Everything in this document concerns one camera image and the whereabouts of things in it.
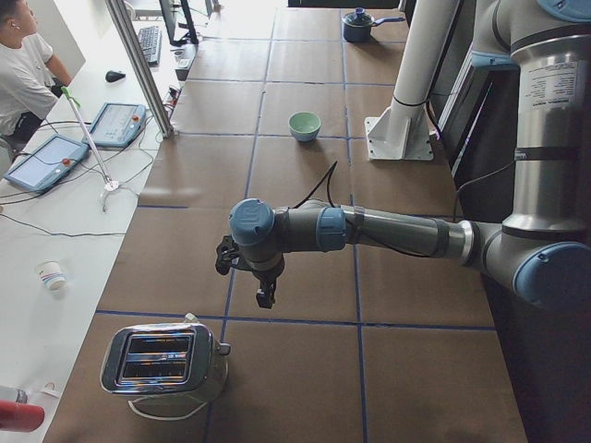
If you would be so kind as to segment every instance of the blue tablet device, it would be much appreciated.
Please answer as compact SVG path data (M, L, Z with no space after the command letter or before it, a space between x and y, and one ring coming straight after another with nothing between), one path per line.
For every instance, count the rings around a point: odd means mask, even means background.
M29 192L46 192L84 158L89 146L53 135L4 178Z
M122 150L138 136L146 123L143 104L105 103L90 125L97 148Z

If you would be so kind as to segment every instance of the white stand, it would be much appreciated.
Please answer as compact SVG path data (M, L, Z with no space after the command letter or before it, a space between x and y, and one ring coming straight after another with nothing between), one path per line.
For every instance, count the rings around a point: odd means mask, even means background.
M94 155L96 161L99 163L99 166L101 168L101 172L102 172L103 180L104 180L104 189L101 193L101 208L103 209L103 212L107 211L107 206L106 206L107 197L109 197L109 195L111 193L114 193L118 189L127 189L128 191L133 193L134 196L137 197L138 193L136 191L134 191L131 187L126 186L126 185L121 185L118 181L111 178L111 175L109 174L109 171L107 170L107 166L106 166L106 164L104 164L103 158L101 157L99 150L97 149L96 145L94 144L94 140L92 139L92 136L90 135L89 129L86 127L86 125L84 123L84 119L82 119L82 116L80 115L80 112L78 111L78 104L77 104L76 100L70 95L67 88L62 88L62 91L64 92L64 95L66 96L67 101L70 103L70 106L72 107L72 111L74 112L74 115L76 116L76 119L78 120L78 124L82 128L82 132L84 133L84 136L88 140L88 143L90 145L90 150L92 151L92 154Z
M432 160L425 102L460 0L417 0L392 103L367 117L371 160Z

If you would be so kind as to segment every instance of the black hair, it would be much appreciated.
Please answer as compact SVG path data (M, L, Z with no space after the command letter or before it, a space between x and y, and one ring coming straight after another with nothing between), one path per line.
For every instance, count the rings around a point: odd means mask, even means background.
M0 0L0 20L4 21L17 12L19 0Z

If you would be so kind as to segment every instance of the warning label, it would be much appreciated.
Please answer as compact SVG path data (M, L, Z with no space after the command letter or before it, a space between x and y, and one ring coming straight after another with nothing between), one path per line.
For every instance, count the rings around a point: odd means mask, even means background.
M577 74L578 62L527 71L521 77L519 111L575 106Z

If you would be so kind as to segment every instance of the saucepan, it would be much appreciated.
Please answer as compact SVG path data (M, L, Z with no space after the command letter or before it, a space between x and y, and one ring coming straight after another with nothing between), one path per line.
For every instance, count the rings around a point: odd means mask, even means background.
M348 42L365 42L371 35L371 28L382 23L404 21L404 17L386 17L374 20L363 7L356 8L355 12L343 17L343 37Z

